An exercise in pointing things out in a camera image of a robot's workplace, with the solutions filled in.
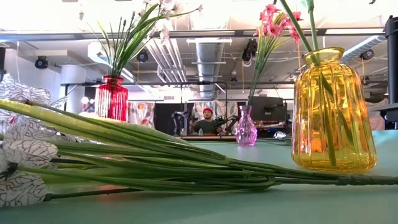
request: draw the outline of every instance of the pink glass vase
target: pink glass vase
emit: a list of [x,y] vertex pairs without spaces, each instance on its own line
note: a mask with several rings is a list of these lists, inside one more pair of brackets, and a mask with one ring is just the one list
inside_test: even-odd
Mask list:
[[257,129],[250,117],[251,108],[252,106],[239,106],[241,119],[235,132],[238,146],[253,146],[257,140]]
[[128,90],[121,86],[123,78],[105,75],[105,84],[97,87],[95,112],[99,117],[127,121]]

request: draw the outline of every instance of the man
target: man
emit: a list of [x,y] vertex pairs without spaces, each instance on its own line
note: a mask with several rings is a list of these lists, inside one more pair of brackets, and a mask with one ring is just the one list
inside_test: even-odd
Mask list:
[[213,110],[205,108],[203,110],[203,120],[197,121],[193,124],[194,132],[203,131],[204,135],[217,135],[222,132],[221,128],[217,128],[216,121],[213,120]]

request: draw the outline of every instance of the black equipment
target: black equipment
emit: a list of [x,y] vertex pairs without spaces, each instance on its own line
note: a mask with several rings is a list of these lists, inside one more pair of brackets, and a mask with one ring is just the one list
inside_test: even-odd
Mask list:
[[254,56],[256,56],[257,52],[257,42],[255,39],[249,40],[246,48],[243,50],[242,60],[244,62],[250,61]]
[[137,61],[139,61],[140,63],[148,61],[148,58],[148,54],[144,49],[142,49],[137,55]]
[[278,97],[254,96],[251,118],[253,121],[283,121],[287,119],[287,108]]
[[49,67],[49,61],[46,56],[38,56],[35,62],[35,67],[38,69],[46,69]]
[[232,115],[232,116],[230,116],[229,118],[227,118],[227,119],[224,119],[222,116],[219,116],[219,117],[217,117],[216,119],[215,119],[215,121],[216,121],[216,127],[217,128],[219,128],[219,127],[221,127],[221,125],[223,125],[223,124],[226,124],[226,123],[228,123],[229,121],[231,121],[230,122],[230,124],[224,129],[227,133],[232,133],[232,127],[234,126],[234,124],[236,123],[236,122],[238,122],[238,116],[235,116],[235,115]]

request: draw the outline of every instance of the red glass vase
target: red glass vase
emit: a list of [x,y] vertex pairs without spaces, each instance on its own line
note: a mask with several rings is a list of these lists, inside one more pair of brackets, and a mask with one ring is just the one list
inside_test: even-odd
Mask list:
[[112,75],[103,77],[105,84],[97,87],[95,112],[99,117],[127,121],[129,92],[121,86],[123,78]]

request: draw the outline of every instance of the red cap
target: red cap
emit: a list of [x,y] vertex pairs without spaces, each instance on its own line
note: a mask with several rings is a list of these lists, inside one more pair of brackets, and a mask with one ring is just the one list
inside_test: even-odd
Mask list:
[[203,113],[205,113],[206,111],[210,111],[211,113],[213,113],[213,110],[210,109],[210,108],[205,108],[205,109],[203,110]]

